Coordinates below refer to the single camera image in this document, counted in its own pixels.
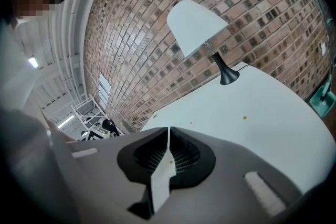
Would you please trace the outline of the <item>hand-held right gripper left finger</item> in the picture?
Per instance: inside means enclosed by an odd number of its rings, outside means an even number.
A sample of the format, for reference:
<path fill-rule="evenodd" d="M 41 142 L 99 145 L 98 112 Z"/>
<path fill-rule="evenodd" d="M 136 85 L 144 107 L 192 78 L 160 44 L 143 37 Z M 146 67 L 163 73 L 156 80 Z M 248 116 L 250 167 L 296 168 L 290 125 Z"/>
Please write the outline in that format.
<path fill-rule="evenodd" d="M 70 149 L 89 178 L 87 190 L 104 205 L 149 219 L 168 200 L 168 128 L 71 143 Z"/>

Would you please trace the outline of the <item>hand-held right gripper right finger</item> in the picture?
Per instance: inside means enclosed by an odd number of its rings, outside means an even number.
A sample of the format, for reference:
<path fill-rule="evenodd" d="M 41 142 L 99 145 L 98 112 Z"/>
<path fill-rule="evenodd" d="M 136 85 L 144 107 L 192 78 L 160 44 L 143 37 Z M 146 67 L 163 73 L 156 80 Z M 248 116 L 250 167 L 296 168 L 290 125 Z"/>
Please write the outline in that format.
<path fill-rule="evenodd" d="M 208 145 L 216 163 L 199 185 L 171 191 L 156 214 L 158 223 L 270 223 L 271 216 L 245 180 L 249 172 L 256 172 L 286 207 L 301 198 L 284 173 L 249 149 L 192 130 L 180 131 Z"/>

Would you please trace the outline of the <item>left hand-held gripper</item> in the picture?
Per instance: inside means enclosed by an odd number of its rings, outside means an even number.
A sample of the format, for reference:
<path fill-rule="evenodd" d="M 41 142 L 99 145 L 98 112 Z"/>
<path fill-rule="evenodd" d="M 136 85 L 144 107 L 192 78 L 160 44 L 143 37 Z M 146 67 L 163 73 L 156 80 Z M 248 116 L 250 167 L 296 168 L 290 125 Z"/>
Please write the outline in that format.
<path fill-rule="evenodd" d="M 90 140 L 102 140 L 118 136 L 117 128 L 105 129 L 100 126 L 92 126 L 87 128 L 81 134 L 81 141 L 90 141 Z"/>

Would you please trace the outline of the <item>white rectangular table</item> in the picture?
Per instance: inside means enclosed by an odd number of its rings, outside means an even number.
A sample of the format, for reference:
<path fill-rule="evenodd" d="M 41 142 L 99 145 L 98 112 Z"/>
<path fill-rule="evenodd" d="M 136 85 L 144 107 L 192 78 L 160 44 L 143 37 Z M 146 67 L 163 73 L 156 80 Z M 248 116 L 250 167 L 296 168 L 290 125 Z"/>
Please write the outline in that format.
<path fill-rule="evenodd" d="M 302 193 L 325 180 L 336 142 L 303 99 L 243 63 L 239 78 L 216 78 L 154 112 L 144 126 L 181 127 L 242 145 L 284 173 Z"/>

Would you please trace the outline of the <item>white shelf rack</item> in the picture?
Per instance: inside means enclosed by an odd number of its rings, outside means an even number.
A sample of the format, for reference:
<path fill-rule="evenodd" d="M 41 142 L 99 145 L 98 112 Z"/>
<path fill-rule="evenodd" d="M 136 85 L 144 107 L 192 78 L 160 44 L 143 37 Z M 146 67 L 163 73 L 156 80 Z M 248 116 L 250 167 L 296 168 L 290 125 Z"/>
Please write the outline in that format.
<path fill-rule="evenodd" d="M 89 95 L 81 103 L 75 106 L 72 105 L 71 108 L 86 131 L 89 131 L 96 123 L 102 123 L 106 118 L 106 114 L 92 95 Z"/>

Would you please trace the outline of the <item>white paper sheet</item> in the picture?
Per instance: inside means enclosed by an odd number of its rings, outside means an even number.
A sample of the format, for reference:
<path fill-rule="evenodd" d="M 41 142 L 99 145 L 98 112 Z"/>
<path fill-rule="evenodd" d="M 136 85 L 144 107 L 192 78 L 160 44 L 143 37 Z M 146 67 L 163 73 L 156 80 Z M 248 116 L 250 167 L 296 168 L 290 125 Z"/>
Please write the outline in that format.
<path fill-rule="evenodd" d="M 102 73 L 100 73 L 99 81 L 101 86 L 104 88 L 105 92 L 109 94 L 111 90 L 111 84 L 108 82 L 108 80 L 104 77 Z"/>
<path fill-rule="evenodd" d="M 109 99 L 108 92 L 101 85 L 99 85 L 99 96 L 103 99 L 104 103 L 108 102 Z"/>

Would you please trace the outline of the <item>teal container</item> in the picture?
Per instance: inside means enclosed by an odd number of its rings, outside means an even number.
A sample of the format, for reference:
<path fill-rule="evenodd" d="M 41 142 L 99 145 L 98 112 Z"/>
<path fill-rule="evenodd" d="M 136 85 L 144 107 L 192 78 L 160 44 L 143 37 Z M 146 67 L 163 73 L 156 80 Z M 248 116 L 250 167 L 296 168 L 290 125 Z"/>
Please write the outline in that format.
<path fill-rule="evenodd" d="M 327 30 L 330 57 L 327 80 L 310 98 L 309 103 L 318 116 L 323 119 L 336 104 L 336 94 L 332 92 L 334 68 L 336 67 L 336 22 L 324 0 L 318 0 L 318 5 L 322 11 L 323 22 Z"/>

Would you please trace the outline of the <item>white shade table lamp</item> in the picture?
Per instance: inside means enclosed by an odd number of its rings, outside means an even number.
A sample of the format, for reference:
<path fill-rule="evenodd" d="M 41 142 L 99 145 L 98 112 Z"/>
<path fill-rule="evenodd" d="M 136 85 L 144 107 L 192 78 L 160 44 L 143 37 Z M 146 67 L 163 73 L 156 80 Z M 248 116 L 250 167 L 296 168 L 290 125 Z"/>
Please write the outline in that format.
<path fill-rule="evenodd" d="M 225 20 L 192 0 L 182 0 L 169 12 L 167 25 L 183 56 L 188 57 L 200 46 L 206 46 L 219 68 L 221 85 L 229 85 L 239 78 L 239 72 L 230 68 L 209 43 L 211 38 L 228 26 Z"/>

